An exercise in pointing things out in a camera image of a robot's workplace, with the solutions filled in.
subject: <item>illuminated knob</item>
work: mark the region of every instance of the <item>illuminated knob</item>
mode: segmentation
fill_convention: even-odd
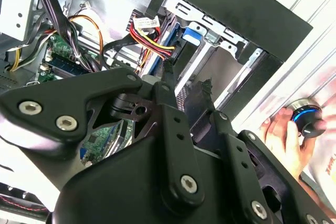
[[[288,106],[293,110],[291,118],[298,127],[299,132],[306,138],[322,135],[325,130],[318,129],[316,126],[322,119],[322,110],[320,106],[310,99],[300,99]]]

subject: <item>white label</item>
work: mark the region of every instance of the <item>white label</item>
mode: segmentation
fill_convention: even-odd
[[[133,18],[133,21],[134,21],[134,27],[136,29],[160,27],[159,17],[157,17],[157,16],[154,19]]]

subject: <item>screw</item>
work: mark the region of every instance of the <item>screw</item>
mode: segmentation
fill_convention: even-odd
[[[306,217],[310,224],[318,224],[312,215],[306,215]]]
[[[162,88],[163,88],[164,90],[166,90],[166,91],[169,91],[169,90],[170,90],[170,88],[167,87],[166,85],[162,85]]]
[[[258,201],[254,200],[251,203],[253,212],[262,220],[267,218],[267,212],[265,208]]]
[[[223,120],[227,120],[227,116],[226,116],[226,115],[224,115],[223,113],[220,113],[220,115],[221,115],[221,118],[222,118]]]
[[[63,131],[74,131],[78,124],[72,116],[63,115],[56,120],[56,125]]]
[[[37,102],[26,101],[20,103],[19,110],[21,111],[21,113],[26,115],[37,115],[41,113],[42,107]]]
[[[181,185],[190,194],[194,194],[195,192],[197,192],[197,183],[189,175],[183,175],[182,176]]]
[[[253,141],[256,140],[256,137],[252,133],[247,133],[247,136]]]
[[[130,79],[132,81],[136,81],[136,77],[131,75],[131,74],[128,74],[127,77],[128,77],[128,79]]]

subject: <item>hand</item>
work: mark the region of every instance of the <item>hand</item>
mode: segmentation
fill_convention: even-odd
[[[259,137],[298,181],[303,168],[308,164],[316,138],[305,139],[299,144],[299,132],[291,121],[293,112],[282,108],[271,122],[267,119],[259,129]]]
[[[323,119],[326,123],[318,124],[318,128],[326,129],[323,134],[323,139],[335,140],[336,139],[336,96],[328,101],[323,109]]]

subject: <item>black mount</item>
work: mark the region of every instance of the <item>black mount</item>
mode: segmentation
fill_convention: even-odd
[[[133,144],[74,176],[49,221],[309,224],[309,214],[331,223],[255,134],[236,136],[229,118],[209,103],[209,93],[200,115],[210,125],[212,144],[208,151],[195,147],[191,119],[177,109],[168,83],[152,86],[117,68],[0,97],[1,137],[59,162],[74,158],[92,131],[122,119],[135,122]],[[22,113],[25,101],[40,104],[42,111]],[[63,115],[77,121],[75,130],[57,127]],[[268,187],[280,197],[278,209]]]

